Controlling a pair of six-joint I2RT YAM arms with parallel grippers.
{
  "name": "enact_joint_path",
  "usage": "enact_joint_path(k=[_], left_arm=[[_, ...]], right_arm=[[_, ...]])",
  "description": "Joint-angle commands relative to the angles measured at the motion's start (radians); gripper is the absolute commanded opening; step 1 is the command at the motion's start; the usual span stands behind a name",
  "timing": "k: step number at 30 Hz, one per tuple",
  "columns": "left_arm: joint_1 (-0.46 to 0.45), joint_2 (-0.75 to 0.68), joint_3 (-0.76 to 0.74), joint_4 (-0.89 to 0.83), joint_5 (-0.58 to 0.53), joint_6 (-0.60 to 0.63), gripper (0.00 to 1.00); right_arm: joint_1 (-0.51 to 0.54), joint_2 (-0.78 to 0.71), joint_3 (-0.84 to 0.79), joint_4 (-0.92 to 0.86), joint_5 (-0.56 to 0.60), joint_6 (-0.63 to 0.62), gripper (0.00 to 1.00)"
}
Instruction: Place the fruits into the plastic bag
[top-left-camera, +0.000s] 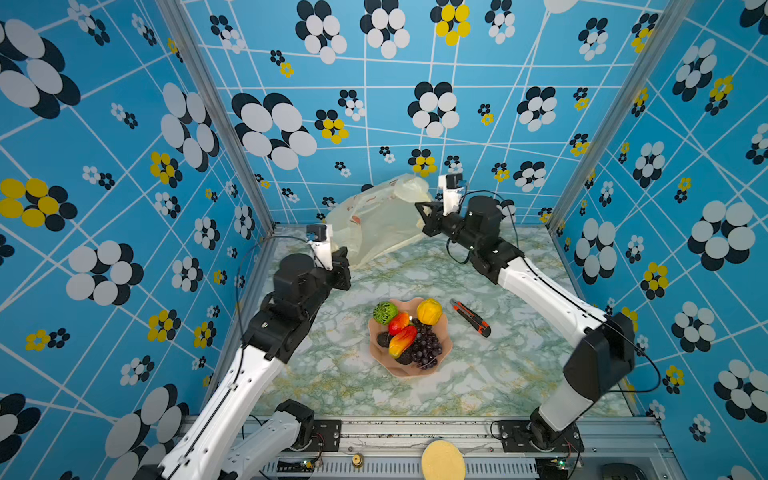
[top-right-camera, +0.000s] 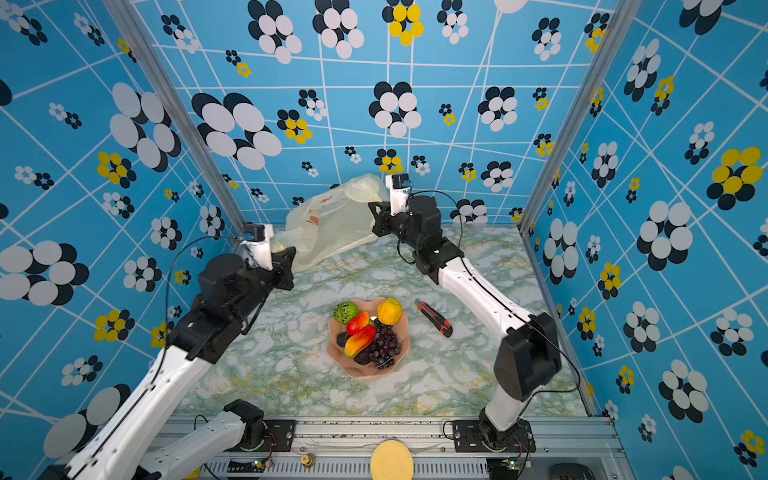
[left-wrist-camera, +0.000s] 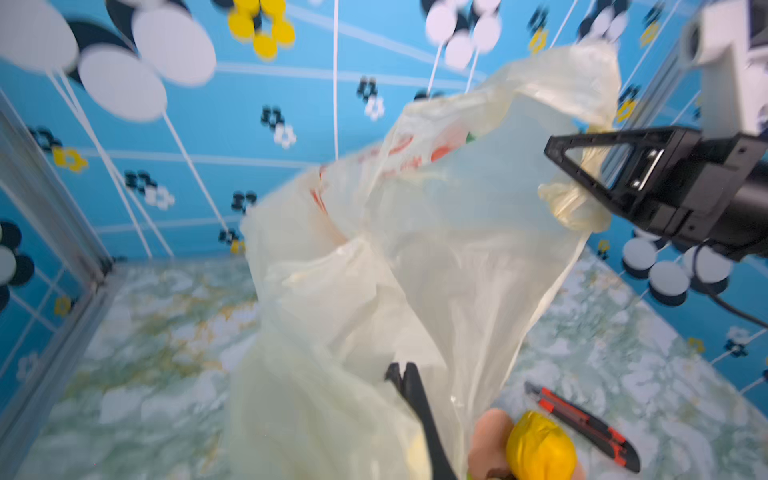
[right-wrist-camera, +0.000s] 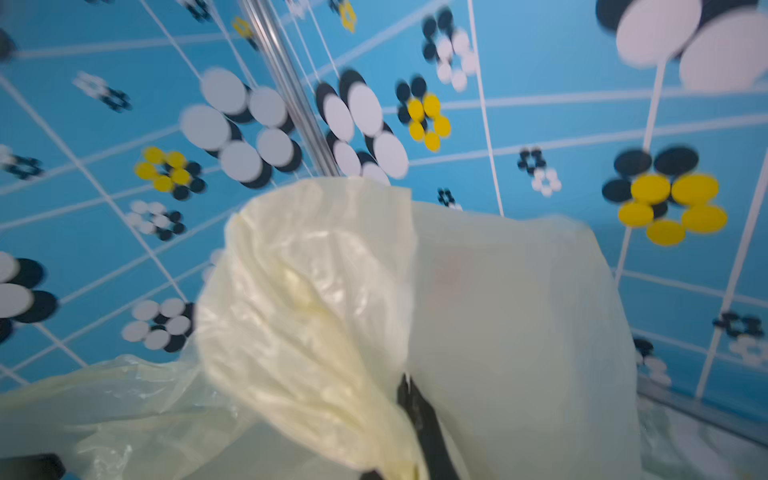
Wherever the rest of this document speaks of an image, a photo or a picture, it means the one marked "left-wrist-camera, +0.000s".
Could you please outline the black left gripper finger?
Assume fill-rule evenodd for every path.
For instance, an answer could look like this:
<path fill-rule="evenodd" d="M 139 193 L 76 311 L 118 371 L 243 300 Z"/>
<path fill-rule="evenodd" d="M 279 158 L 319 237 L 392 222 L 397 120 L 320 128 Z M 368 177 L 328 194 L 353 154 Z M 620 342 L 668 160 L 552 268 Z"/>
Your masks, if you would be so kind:
<path fill-rule="evenodd" d="M 457 476 L 449 464 L 440 441 L 417 365 L 408 362 L 405 365 L 405 371 L 401 372 L 400 364 L 393 362 L 386 370 L 385 379 L 395 386 L 422 423 L 430 455 L 432 478 L 435 480 L 456 480 Z"/>

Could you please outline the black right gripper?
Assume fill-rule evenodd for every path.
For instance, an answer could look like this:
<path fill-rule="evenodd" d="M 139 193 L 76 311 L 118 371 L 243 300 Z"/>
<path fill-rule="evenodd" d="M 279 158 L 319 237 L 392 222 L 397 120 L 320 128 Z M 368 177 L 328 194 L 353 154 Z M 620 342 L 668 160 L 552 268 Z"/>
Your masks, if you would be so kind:
<path fill-rule="evenodd" d="M 609 210 L 680 240 L 767 238 L 767 138 L 687 127 L 552 136 L 545 156 Z"/>

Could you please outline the translucent yellowish plastic bag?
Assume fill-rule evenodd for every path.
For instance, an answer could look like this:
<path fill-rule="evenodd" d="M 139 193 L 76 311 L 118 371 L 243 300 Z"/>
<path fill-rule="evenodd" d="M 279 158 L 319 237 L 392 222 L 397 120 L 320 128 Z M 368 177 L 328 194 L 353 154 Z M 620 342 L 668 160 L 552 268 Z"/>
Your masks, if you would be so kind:
<path fill-rule="evenodd" d="M 242 222 L 262 325 L 234 377 L 238 479 L 433 479 L 422 423 L 385 379 L 417 365 L 449 464 L 609 212 L 545 154 L 604 131 L 615 48 L 512 62 L 407 105 L 378 143 L 313 167 Z"/>

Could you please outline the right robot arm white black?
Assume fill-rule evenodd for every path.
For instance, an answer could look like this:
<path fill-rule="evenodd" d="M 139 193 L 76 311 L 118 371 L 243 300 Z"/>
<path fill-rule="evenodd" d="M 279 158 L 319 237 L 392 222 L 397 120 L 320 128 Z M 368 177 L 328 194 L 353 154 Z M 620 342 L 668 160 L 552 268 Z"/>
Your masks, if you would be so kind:
<path fill-rule="evenodd" d="M 567 154 L 590 147 L 625 151 L 612 186 Z M 552 136 L 544 153 L 614 215 L 680 245 L 705 244 L 740 261 L 767 255 L 766 150 L 760 137 L 706 139 L 698 130 L 670 126 Z"/>

